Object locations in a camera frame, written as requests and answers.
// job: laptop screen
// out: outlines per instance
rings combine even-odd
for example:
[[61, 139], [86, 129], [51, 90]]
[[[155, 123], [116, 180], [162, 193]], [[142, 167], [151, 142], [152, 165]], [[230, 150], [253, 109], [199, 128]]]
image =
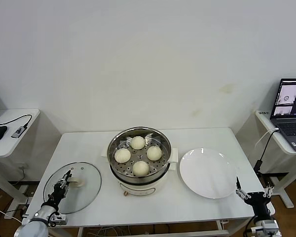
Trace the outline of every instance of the laptop screen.
[[281, 79], [271, 118], [296, 118], [296, 79]]

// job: white plate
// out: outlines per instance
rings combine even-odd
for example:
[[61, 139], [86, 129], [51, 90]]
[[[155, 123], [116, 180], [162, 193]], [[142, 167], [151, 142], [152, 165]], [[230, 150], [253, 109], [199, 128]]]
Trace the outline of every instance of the white plate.
[[235, 192], [235, 167], [223, 154], [197, 148], [187, 152], [180, 162], [180, 173], [185, 184], [206, 198], [224, 198]]

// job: laptop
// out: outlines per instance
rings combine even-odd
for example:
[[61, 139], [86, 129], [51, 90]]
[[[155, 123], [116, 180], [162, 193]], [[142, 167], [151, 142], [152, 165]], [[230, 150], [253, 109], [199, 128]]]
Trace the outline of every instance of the laptop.
[[281, 79], [270, 119], [296, 151], [296, 79]]

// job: white desk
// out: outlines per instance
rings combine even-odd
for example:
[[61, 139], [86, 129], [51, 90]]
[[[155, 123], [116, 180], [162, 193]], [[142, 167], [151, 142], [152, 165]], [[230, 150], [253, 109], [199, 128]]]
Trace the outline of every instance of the white desk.
[[0, 110], [0, 123], [8, 122], [22, 115], [28, 114], [32, 115], [33, 117], [28, 124], [28, 129], [26, 129], [19, 138], [12, 138], [11, 135], [15, 133], [15, 131], [19, 127], [26, 124], [26, 122], [30, 119], [30, 116], [20, 118], [12, 123], [8, 123], [5, 125], [8, 127], [8, 130], [0, 140], [0, 158], [8, 157], [12, 154], [16, 146], [19, 144], [21, 139], [24, 137], [24, 135], [27, 133], [27, 131], [39, 115], [38, 109]]
[[[179, 159], [187, 151], [197, 147], [218, 150], [233, 161], [242, 188], [246, 192], [263, 191], [262, 185], [229, 128], [178, 129], [162, 130], [162, 132], [168, 137], [172, 147], [179, 149]], [[246, 205], [236, 193], [222, 199], [198, 196], [183, 183], [178, 169], [168, 171], [168, 179], [164, 187], [155, 194], [146, 197], [125, 197], [109, 168], [109, 163], [106, 158], [101, 157], [102, 149], [117, 133], [65, 133], [39, 183], [27, 210], [29, 217], [23, 220], [23, 224], [27, 223], [40, 209], [43, 203], [43, 189], [48, 178], [60, 167], [78, 161], [91, 163], [98, 168], [102, 177], [102, 186], [98, 196], [89, 206], [67, 215], [66, 227], [240, 219], [230, 232], [222, 231], [225, 235], [230, 235], [239, 230], [246, 220], [253, 216], [252, 208]], [[134, 206], [140, 206], [142, 213], [132, 213]]]
[[[11, 135], [19, 127], [26, 124], [26, 122], [30, 119], [29, 116], [20, 118], [14, 122], [11, 122], [5, 125], [8, 127], [8, 130], [5, 132], [4, 136], [0, 140], [0, 158], [5, 158], [12, 154], [16, 146], [19, 144], [21, 139], [25, 136], [25, 134], [27, 133], [27, 131], [29, 130], [29, 128], [31, 127], [31, 125], [39, 115], [38, 109], [0, 110], [0, 123], [8, 122], [22, 115], [27, 115], [27, 114], [32, 115], [32, 119], [28, 124], [28, 129], [26, 129], [19, 138], [12, 138]], [[8, 211], [15, 210], [18, 205], [26, 203], [27, 197], [24, 196], [22, 192], [26, 190], [27, 186], [21, 187], [20, 188], [20, 190], [22, 191], [21, 192], [17, 190], [15, 187], [13, 187], [10, 183], [8, 183], [6, 179], [0, 175], [0, 188], [14, 198]]]
[[[270, 111], [256, 111], [256, 117], [263, 124], [267, 131], [275, 128], [273, 123], [270, 121], [270, 115]], [[272, 138], [283, 152], [288, 155], [296, 156], [296, 151], [293, 150], [281, 133], [275, 132]], [[292, 171], [289, 172], [281, 181], [279, 181], [276, 177], [271, 177], [271, 179], [275, 185], [274, 195], [279, 195], [287, 208], [293, 208], [294, 204], [285, 192], [285, 188], [296, 179], [296, 164], [294, 165]]]

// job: laptop keyboard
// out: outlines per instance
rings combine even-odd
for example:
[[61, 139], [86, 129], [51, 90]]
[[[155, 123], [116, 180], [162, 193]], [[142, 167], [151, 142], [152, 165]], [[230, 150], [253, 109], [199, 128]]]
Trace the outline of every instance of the laptop keyboard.
[[287, 136], [296, 136], [296, 122], [278, 123], [277, 125]]

